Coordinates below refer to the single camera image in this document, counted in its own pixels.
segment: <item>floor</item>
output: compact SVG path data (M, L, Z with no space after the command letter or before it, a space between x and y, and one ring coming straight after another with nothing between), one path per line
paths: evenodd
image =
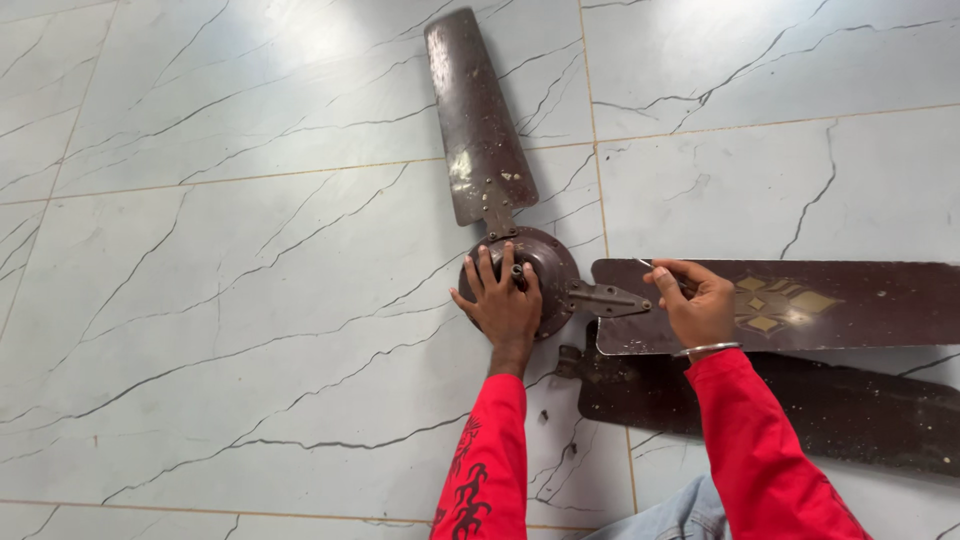
M483 231L421 36L465 4L0 0L0 539L428 534L489 354L446 293ZM960 260L957 2L471 4L540 190L517 221L586 278ZM579 415L550 373L585 322L527 374L532 539L708 470ZM807 356L960 388L960 347ZM955 479L817 462L875 538L960 539Z

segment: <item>metal bangle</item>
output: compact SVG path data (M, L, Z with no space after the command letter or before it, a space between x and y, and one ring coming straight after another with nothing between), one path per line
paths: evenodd
M724 349L733 349L736 347L742 347L742 343L737 343L731 341L730 343L714 343L713 345L701 345L700 347L691 347L690 349L683 349L678 353L674 353L674 357L677 356L689 356L694 353L703 353L706 351L723 351Z

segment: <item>jeans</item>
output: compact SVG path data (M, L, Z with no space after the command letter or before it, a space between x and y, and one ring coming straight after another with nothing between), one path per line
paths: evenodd
M709 475L667 501L608 525L584 540L730 540L727 514Z

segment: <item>hand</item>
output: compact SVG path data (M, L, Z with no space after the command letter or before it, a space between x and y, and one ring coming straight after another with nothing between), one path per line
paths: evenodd
M523 277L527 281L527 291L520 292L510 277L510 268L514 265L514 243L504 242L503 263L500 267L500 281L493 275L493 262L487 246L480 246L480 275L473 266L470 256L464 257L464 269L470 290L476 297L476 304L460 296L457 289L450 288L453 302L469 318L480 325L480 330L493 344L488 377L500 373L516 375L521 380L530 360L530 351L534 344L534 333L540 325L540 282L533 266L523 264Z
M695 262L655 258L653 264L657 268L643 280L657 285L663 295L660 307L686 349L733 341L733 283ZM680 289L670 272L686 276L686 289ZM710 354L690 355L690 363Z

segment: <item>red sleeve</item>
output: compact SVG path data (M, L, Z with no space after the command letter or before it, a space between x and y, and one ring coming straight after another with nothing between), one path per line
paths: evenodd
M869 539L804 456L780 403L738 349L686 371L704 422L710 472L733 538Z
M513 375L487 378L446 474L430 538L526 538L527 396Z

